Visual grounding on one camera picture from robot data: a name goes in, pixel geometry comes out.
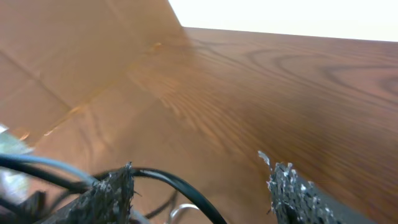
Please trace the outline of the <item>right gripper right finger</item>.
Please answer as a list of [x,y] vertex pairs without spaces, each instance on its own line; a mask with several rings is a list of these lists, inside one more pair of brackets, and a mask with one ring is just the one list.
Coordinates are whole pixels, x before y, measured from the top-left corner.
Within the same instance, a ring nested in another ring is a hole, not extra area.
[[269,166],[267,188],[271,211],[285,224],[373,224],[356,210],[322,192],[314,182],[299,176],[291,162],[271,163],[262,151],[258,156]]

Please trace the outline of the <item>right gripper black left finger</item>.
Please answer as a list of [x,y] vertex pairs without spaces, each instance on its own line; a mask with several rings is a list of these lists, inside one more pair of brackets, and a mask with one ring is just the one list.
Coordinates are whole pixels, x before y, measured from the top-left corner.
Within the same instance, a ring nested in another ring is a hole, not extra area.
[[131,163],[108,176],[41,224],[127,224],[134,195]]

